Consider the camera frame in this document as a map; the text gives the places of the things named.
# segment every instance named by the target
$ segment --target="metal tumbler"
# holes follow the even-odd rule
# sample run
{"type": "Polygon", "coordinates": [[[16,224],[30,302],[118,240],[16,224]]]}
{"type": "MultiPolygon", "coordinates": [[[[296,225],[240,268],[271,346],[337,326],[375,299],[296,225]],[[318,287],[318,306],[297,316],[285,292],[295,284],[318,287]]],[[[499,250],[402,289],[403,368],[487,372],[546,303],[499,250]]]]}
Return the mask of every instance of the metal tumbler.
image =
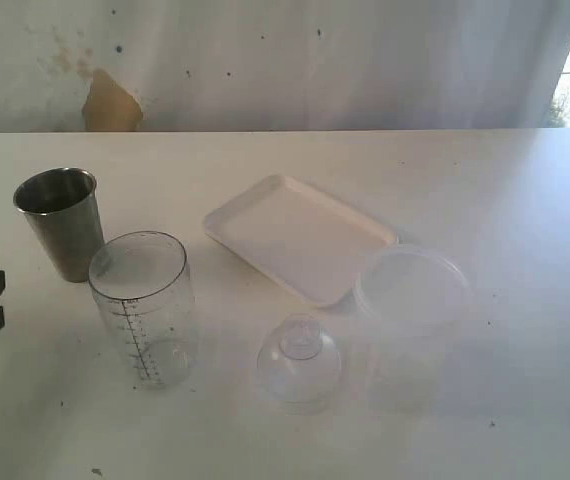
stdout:
{"type": "Polygon", "coordinates": [[[31,177],[14,193],[14,205],[68,282],[87,280],[89,263],[105,243],[95,191],[89,172],[57,168],[31,177]]]}

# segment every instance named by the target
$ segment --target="white table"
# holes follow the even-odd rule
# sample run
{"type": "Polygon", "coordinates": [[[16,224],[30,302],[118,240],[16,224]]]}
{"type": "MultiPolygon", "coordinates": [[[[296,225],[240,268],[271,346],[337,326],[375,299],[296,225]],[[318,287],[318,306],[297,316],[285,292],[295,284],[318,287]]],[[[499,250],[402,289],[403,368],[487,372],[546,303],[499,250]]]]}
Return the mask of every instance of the white table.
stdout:
{"type": "Polygon", "coordinates": [[[0,267],[0,479],[570,478],[570,130],[0,134],[0,267]],[[133,390],[88,286],[57,276],[14,211],[23,179],[63,165],[98,178],[106,238],[186,244],[203,347],[177,389],[133,390]],[[371,408],[352,298],[307,307],[203,233],[207,212],[277,172],[469,276],[479,312],[421,408],[371,408]],[[340,401],[314,416],[263,408],[253,377],[263,337],[300,311],[346,357],[340,401]]]}

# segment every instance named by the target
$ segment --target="clear plastic lid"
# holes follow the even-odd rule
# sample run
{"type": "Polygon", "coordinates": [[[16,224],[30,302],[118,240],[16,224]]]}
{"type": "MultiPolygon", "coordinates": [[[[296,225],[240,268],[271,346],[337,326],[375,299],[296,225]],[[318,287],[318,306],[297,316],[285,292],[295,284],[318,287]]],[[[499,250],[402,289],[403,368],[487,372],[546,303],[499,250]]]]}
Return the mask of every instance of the clear plastic lid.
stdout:
{"type": "Polygon", "coordinates": [[[292,315],[267,336],[257,360],[261,384],[292,413],[320,408],[341,377],[334,340],[309,315],[292,315]]]}
{"type": "Polygon", "coordinates": [[[396,337],[437,334],[469,315],[465,275],[438,252],[395,245],[359,275],[354,296],[374,325],[396,337]]]}

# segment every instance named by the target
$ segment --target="rectangular tray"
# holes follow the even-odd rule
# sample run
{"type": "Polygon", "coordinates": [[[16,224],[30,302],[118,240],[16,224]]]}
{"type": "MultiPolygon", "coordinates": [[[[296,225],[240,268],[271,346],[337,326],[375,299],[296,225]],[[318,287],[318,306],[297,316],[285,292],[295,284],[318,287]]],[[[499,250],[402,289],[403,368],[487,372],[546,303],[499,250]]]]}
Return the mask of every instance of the rectangular tray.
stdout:
{"type": "Polygon", "coordinates": [[[319,307],[338,302],[365,260],[397,243],[388,227],[305,183],[264,178],[208,214],[205,233],[319,307]]]}

